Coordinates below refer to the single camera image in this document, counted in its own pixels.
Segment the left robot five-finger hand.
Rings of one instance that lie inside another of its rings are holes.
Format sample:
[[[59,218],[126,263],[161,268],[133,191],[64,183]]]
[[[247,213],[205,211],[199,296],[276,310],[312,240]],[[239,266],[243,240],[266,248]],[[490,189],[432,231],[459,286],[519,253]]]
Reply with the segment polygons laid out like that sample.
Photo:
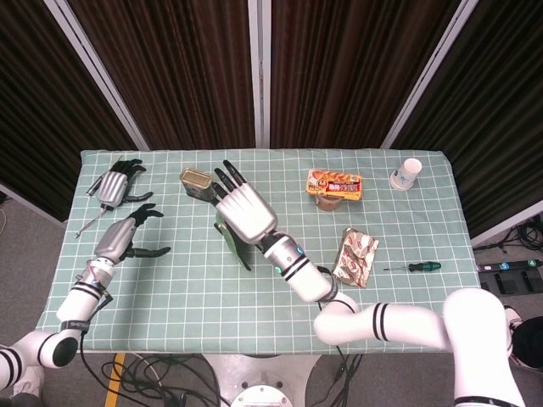
[[[139,226],[143,225],[149,217],[164,216],[154,207],[154,203],[145,203],[125,219],[111,225],[94,250],[96,257],[107,259],[113,265],[118,265],[126,258],[155,259],[168,254],[171,247],[146,249],[133,246],[132,239]]]

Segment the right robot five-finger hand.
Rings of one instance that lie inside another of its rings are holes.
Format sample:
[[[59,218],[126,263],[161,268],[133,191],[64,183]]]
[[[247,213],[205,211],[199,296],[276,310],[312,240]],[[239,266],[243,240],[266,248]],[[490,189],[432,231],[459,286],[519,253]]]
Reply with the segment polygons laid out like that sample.
[[[257,245],[276,229],[277,215],[229,160],[224,159],[222,163],[228,175],[221,168],[215,168],[221,183],[211,183],[217,196],[214,205],[243,242]]]

